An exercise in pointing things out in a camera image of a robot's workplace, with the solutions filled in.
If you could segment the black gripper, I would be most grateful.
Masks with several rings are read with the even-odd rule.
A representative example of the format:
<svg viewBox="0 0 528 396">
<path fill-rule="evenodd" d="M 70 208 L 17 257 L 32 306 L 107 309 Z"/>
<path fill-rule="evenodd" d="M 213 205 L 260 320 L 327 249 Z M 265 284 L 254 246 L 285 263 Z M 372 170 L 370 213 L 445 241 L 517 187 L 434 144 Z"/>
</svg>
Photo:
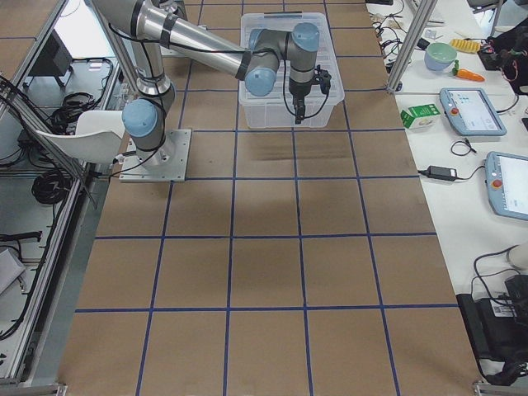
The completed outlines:
<svg viewBox="0 0 528 396">
<path fill-rule="evenodd" d="M 289 91 L 293 97 L 296 124 L 301 124 L 305 119 L 306 106 L 304 99 L 310 94 L 312 85 L 310 81 L 298 82 L 289 80 Z"/>
</svg>

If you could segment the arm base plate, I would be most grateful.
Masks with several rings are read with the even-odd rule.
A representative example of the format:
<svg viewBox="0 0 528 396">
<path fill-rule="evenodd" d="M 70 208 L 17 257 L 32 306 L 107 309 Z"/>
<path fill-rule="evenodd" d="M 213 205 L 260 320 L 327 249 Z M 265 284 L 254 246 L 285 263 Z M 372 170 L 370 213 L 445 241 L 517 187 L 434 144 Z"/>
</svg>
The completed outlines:
<svg viewBox="0 0 528 396">
<path fill-rule="evenodd" d="M 128 138 L 128 151 L 136 154 L 127 156 L 125 169 L 118 175 L 122 182 L 183 182 L 186 179 L 191 130 L 168 130 L 164 145 L 146 162 L 150 153 L 138 151 L 132 138 Z"/>
</svg>

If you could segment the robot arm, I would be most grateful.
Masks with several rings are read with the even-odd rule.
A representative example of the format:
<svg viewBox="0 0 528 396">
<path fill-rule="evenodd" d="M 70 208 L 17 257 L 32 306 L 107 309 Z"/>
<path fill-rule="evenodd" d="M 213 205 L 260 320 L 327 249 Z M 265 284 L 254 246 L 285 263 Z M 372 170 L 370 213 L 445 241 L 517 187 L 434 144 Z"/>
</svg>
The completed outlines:
<svg viewBox="0 0 528 396">
<path fill-rule="evenodd" d="M 316 25 L 302 22 L 292 31 L 260 29 L 244 48 L 151 1 L 95 1 L 93 6 L 112 33 L 133 45 L 140 98 L 125 107 L 123 121 L 141 165 L 161 166 L 175 152 L 165 131 L 174 88 L 164 72 L 163 48 L 235 77 L 255 97 L 271 93 L 278 68 L 283 66 L 292 96 L 287 110 L 296 124 L 307 119 L 305 98 L 321 81 Z"/>
</svg>

